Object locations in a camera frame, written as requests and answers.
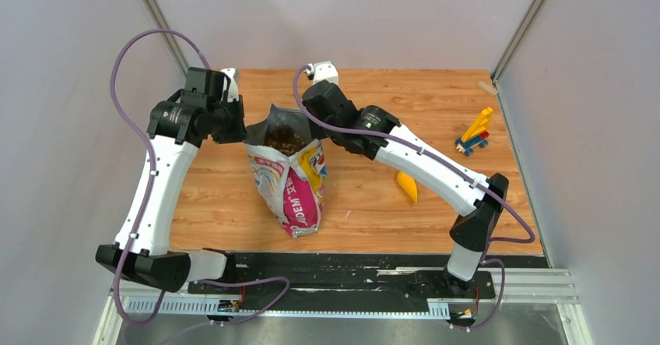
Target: robotic arm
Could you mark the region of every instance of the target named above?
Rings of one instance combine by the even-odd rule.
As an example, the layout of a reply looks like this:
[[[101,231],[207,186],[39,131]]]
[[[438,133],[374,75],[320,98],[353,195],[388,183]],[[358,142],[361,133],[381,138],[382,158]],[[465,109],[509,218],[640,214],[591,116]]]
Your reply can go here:
[[[302,101],[317,119],[341,128],[383,132],[421,148],[415,151],[391,139],[334,132],[310,121],[314,137],[329,137],[334,144],[343,146],[350,153],[363,155],[407,173],[456,210],[458,217],[449,232],[455,244],[445,272],[450,283],[462,285],[469,282],[502,213],[501,204],[477,188],[476,184],[480,183],[501,198],[506,198],[508,180],[501,174],[488,178],[457,164],[423,142],[394,115],[378,106],[369,105],[358,110],[339,89],[339,76],[332,63],[309,64],[309,68],[307,78],[313,84],[305,91]],[[437,160],[422,154],[423,151],[440,157],[467,174],[473,182],[466,181]]]
[[[147,134],[156,153],[151,171],[149,154],[126,220],[112,245],[100,245],[96,261],[115,272],[129,238],[134,238],[122,278],[169,292],[189,281],[232,280],[232,255],[215,250],[170,251],[170,226],[185,175],[202,142],[239,143],[246,136],[243,99],[236,69],[220,72],[190,68],[185,87],[151,111]],[[132,222],[142,204],[149,176],[155,180],[149,203],[136,233]]]

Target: snack bag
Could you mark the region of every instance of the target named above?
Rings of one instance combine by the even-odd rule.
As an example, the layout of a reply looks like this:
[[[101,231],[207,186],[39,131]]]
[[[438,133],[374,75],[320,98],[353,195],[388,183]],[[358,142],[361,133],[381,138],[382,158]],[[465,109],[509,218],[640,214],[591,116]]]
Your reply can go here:
[[[293,238],[318,231],[325,192],[323,146],[299,110],[271,105],[244,141],[259,194]]]

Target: cable tie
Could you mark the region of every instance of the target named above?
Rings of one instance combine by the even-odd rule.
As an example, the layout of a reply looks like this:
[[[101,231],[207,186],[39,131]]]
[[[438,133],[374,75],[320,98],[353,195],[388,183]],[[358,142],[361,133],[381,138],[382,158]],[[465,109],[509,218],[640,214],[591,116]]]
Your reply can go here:
[[[470,183],[470,188],[474,189],[476,186],[479,184],[479,181],[477,178],[472,178],[472,183]]]

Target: wood grain surface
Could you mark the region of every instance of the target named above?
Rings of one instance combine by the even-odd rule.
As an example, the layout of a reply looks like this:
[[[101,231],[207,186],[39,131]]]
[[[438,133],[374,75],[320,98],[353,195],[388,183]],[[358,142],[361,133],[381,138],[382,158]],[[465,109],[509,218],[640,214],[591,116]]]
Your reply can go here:
[[[241,70],[245,123],[264,119],[273,102],[295,107],[294,70]],[[533,226],[532,214],[497,100],[477,83],[486,71],[341,70],[339,82],[357,107],[376,104],[398,117],[421,139],[451,159],[488,176],[511,182],[507,201]],[[300,94],[310,83],[300,79]],[[492,107],[490,144],[470,157],[455,150],[459,138],[485,107]],[[347,153],[324,141],[328,186],[316,234],[292,239],[270,213],[255,186],[243,144],[205,141],[181,190],[170,247],[234,251],[447,253],[456,212],[427,188],[413,204],[396,183],[396,170]],[[496,236],[525,238],[505,213]],[[493,253],[542,253],[530,245],[495,243]]]

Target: white wall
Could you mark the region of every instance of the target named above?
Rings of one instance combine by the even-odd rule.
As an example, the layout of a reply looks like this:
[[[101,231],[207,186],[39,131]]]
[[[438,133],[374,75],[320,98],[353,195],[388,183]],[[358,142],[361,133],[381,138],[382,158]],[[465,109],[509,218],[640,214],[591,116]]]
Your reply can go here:
[[[114,240],[145,152],[108,80],[153,24],[141,0],[0,0],[0,22],[0,343],[89,344],[111,280],[94,253]],[[182,80],[152,37],[118,91],[146,127]]]
[[[494,69],[532,0],[158,0],[242,68]],[[192,51],[186,51],[194,58]]]
[[[549,0],[501,81],[547,252],[598,345],[657,343],[660,0]]]

